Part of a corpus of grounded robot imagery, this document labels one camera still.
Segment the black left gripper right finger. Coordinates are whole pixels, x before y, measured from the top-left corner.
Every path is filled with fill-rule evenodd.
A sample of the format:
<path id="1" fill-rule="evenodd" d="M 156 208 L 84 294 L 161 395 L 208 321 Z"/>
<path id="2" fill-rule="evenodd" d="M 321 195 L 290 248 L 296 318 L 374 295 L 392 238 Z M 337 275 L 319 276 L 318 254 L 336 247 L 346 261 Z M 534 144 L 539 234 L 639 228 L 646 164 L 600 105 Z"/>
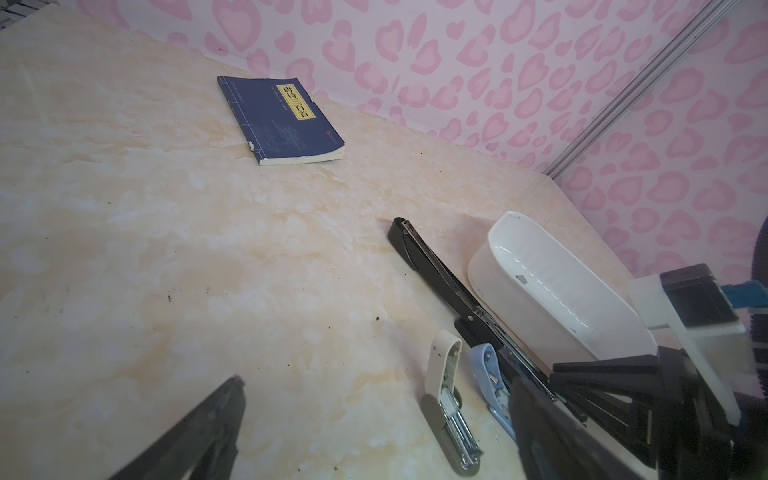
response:
<path id="1" fill-rule="evenodd" d="M 510 387 L 509 412 L 528 479 L 640 477 L 523 377 Z"/>

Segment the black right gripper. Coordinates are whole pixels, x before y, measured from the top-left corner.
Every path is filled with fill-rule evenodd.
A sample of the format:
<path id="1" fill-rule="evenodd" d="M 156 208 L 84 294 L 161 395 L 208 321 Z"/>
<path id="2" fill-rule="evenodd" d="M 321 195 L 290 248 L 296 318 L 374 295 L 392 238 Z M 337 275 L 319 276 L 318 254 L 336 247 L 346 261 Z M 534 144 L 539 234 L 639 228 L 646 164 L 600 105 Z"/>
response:
<path id="1" fill-rule="evenodd" d="M 657 383 L 673 400 L 655 417 L 662 421 L 657 453 L 652 446 L 651 410 L 636 401 L 586 388 L 566 388 L 563 397 L 580 408 L 660 479 L 765 479 L 767 401 L 737 393 L 740 419 L 732 425 L 688 355 L 661 347 L 655 355 L 592 362 L 557 363 L 553 388 L 649 390 Z"/>

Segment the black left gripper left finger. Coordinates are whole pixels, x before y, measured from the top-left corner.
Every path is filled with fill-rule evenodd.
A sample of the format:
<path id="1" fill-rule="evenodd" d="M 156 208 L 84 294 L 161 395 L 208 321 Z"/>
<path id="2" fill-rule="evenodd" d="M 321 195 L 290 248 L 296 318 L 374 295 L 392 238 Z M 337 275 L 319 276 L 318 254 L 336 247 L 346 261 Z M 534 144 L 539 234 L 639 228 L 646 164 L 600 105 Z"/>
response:
<path id="1" fill-rule="evenodd" d="M 238 453 L 246 397 L 234 375 L 131 462 L 114 479 L 228 479 Z"/>

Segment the white plastic tray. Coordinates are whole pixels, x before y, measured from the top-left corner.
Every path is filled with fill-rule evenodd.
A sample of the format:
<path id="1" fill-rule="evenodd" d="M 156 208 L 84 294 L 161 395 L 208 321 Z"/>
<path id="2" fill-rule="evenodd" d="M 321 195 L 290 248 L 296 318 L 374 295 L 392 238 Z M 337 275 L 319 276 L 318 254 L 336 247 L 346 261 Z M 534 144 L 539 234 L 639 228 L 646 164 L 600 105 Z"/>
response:
<path id="1" fill-rule="evenodd" d="M 502 215 L 469 262 L 473 293 L 534 359 L 556 363 L 654 355 L 636 311 L 533 219 Z M 528 283 L 516 278 L 523 275 Z"/>

